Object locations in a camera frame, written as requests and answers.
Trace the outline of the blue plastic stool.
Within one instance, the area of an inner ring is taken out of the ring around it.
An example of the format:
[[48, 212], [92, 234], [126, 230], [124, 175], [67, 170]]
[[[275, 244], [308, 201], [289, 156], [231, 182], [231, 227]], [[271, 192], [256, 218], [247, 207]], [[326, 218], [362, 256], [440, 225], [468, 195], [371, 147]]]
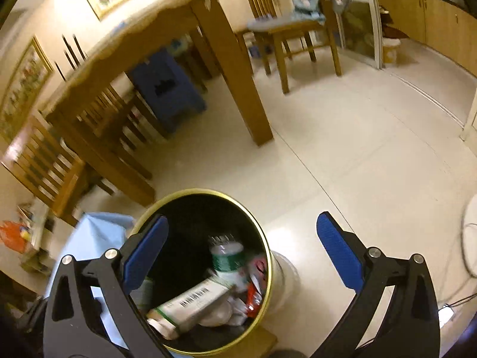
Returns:
[[125, 74], [167, 132], [183, 112], [203, 112], [206, 102], [175, 59], [161, 49]]

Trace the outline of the blue cartoon pig tablecloth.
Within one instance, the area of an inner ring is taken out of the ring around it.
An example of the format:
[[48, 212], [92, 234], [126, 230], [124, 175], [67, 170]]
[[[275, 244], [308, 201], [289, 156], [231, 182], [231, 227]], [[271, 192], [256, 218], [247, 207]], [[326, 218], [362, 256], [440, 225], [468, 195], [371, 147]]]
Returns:
[[49, 297], [55, 275], [65, 255], [77, 261], [98, 259], [111, 248], [120, 249], [127, 239], [127, 231], [134, 227], [133, 217], [113, 212], [85, 213], [66, 241], [55, 263], [44, 297]]

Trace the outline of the wooden chair near left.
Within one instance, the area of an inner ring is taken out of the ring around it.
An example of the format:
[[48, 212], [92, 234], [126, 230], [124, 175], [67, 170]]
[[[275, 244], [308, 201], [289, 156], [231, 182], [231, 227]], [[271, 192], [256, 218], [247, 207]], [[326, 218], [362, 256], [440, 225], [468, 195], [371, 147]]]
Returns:
[[31, 115], [7, 147], [1, 164], [55, 217], [76, 226], [77, 204], [92, 188], [114, 191], [103, 177], [63, 146], [44, 122]]

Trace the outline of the green white medicine box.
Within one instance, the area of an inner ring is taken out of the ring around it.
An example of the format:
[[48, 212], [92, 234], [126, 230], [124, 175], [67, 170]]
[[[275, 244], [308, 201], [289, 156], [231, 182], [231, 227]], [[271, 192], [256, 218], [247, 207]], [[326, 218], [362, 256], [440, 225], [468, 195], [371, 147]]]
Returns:
[[228, 299], [234, 285], [209, 277], [146, 315], [147, 323], [166, 340], [190, 331], [198, 322]]

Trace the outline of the wooden chair with cushion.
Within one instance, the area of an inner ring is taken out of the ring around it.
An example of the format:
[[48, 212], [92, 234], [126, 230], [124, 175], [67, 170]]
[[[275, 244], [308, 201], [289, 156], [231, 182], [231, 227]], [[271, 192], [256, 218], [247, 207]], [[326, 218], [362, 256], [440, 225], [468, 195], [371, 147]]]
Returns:
[[273, 42], [273, 54], [276, 68], [281, 79], [281, 89], [286, 95], [289, 93], [289, 81], [285, 60], [301, 53], [308, 53], [310, 60], [316, 62], [315, 50], [329, 47], [332, 53], [335, 74], [342, 75], [332, 28], [337, 24], [331, 0], [321, 0], [320, 7], [324, 9], [326, 21], [321, 24], [312, 19], [297, 18], [290, 13], [287, 16], [277, 16], [262, 24], [250, 26], [250, 29], [268, 33]]

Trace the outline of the wooden dining table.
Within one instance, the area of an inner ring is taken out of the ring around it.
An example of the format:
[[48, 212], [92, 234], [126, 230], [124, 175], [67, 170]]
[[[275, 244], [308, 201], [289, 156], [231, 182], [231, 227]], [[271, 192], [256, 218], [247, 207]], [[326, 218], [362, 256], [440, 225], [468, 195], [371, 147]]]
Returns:
[[127, 107], [106, 115], [97, 125], [87, 114], [93, 102], [121, 74], [127, 74], [168, 132], [184, 111], [203, 112], [206, 103], [167, 48], [189, 35], [203, 57], [211, 57], [257, 146], [273, 134], [250, 67], [219, 0], [159, 0], [140, 10], [97, 43], [49, 99], [43, 114], [67, 145], [103, 178], [134, 202], [147, 207], [155, 200], [152, 175], [116, 142], [128, 116]]

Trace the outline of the red gold cigarette box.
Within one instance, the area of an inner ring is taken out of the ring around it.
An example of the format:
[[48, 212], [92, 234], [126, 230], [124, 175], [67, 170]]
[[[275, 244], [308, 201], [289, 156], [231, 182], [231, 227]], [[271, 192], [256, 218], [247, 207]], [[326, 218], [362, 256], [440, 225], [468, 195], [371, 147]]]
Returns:
[[255, 318], [262, 306], [268, 286], [268, 264], [264, 254], [254, 257], [247, 265], [249, 285], [247, 288], [246, 314]]

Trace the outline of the wooden chair behind table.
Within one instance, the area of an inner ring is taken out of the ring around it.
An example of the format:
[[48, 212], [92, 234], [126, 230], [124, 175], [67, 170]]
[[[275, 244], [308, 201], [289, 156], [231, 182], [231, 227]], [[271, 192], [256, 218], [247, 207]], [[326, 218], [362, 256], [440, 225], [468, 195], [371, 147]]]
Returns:
[[135, 89], [123, 98], [109, 85], [86, 106], [77, 119], [85, 123], [98, 138], [118, 141], [131, 151], [137, 147], [130, 135], [143, 144], [148, 142], [139, 129], [141, 121], [147, 121], [163, 138], [168, 135], [167, 130]]

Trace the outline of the white coffee table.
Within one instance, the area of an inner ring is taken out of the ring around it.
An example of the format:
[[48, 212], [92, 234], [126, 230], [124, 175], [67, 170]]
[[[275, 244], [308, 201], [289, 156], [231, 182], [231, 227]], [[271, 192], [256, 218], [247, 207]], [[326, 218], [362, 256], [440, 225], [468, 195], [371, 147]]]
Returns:
[[19, 204], [17, 211], [21, 220], [20, 233], [27, 242], [20, 265], [27, 272], [49, 276], [55, 264], [49, 251], [54, 217], [47, 204], [37, 198], [31, 203]]

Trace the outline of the wooden kitchen cabinets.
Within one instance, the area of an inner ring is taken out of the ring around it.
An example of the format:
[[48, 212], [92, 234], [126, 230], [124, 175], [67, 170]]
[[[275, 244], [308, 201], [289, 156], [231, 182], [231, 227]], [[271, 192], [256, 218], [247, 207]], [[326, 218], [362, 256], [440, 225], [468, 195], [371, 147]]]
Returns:
[[476, 74], [476, 17], [445, 0], [377, 0], [406, 37]]

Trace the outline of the clear plastic water bottle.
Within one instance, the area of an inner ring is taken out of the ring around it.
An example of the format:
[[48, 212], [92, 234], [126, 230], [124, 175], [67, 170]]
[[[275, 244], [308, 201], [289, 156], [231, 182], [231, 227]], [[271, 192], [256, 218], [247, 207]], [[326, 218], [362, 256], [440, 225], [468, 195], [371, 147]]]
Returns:
[[249, 285], [243, 244], [233, 235], [209, 238], [213, 270], [218, 278], [234, 285], [237, 293], [245, 293]]

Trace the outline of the landscape painting gold frame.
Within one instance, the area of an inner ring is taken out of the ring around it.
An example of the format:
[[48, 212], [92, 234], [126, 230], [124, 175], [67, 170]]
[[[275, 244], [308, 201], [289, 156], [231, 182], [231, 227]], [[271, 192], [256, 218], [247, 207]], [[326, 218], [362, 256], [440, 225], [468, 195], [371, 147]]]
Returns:
[[53, 68], [37, 38], [32, 37], [18, 60], [1, 100], [1, 137], [11, 142], [52, 75]]

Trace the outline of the wooden chair far right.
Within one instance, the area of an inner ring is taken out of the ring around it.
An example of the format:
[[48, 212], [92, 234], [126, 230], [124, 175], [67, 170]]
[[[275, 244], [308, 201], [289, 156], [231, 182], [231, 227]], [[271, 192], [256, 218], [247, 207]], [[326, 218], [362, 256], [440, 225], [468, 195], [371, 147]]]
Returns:
[[276, 18], [276, 10], [272, 0], [248, 0], [248, 2], [254, 19], [247, 24], [245, 28], [235, 31], [234, 35], [238, 41], [238, 45], [243, 56], [250, 66], [251, 71], [253, 71], [250, 61], [251, 56], [249, 54], [249, 48], [246, 44], [244, 36], [248, 33], [252, 33], [254, 35], [255, 43], [258, 47], [259, 56], [262, 60], [265, 73], [270, 75], [271, 69], [269, 66], [268, 53], [273, 52], [272, 38], [270, 35], [268, 35], [268, 33], [258, 32], [257, 30], [250, 29], [249, 27], [254, 26], [255, 24], [262, 24], [265, 21], [271, 20], [272, 18]]

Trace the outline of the white tissue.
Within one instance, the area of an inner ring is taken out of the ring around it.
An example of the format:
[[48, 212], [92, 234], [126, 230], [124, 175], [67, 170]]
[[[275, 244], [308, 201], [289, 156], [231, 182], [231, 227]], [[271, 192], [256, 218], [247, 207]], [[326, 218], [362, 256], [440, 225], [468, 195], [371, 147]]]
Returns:
[[243, 326], [247, 320], [247, 306], [239, 297], [229, 297], [199, 321], [200, 326]]

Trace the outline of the black gold-rimmed trash bin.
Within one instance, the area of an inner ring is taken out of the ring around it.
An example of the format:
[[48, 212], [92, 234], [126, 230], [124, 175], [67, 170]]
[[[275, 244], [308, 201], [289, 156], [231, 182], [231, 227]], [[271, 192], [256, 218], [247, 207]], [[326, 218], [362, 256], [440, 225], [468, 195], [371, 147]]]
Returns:
[[263, 357], [269, 353], [277, 337], [263, 324], [296, 297], [300, 278], [293, 264], [284, 255], [272, 251], [255, 217], [226, 194], [200, 188], [175, 192], [149, 207], [133, 233], [141, 233], [160, 217], [167, 218], [169, 231], [148, 273], [154, 282], [154, 307], [217, 276], [210, 252], [212, 236], [231, 234], [243, 244], [247, 272], [248, 263], [259, 254], [265, 255], [268, 264], [268, 286], [255, 318], [247, 317], [243, 326], [196, 324], [174, 340], [161, 337], [167, 350], [186, 357]]

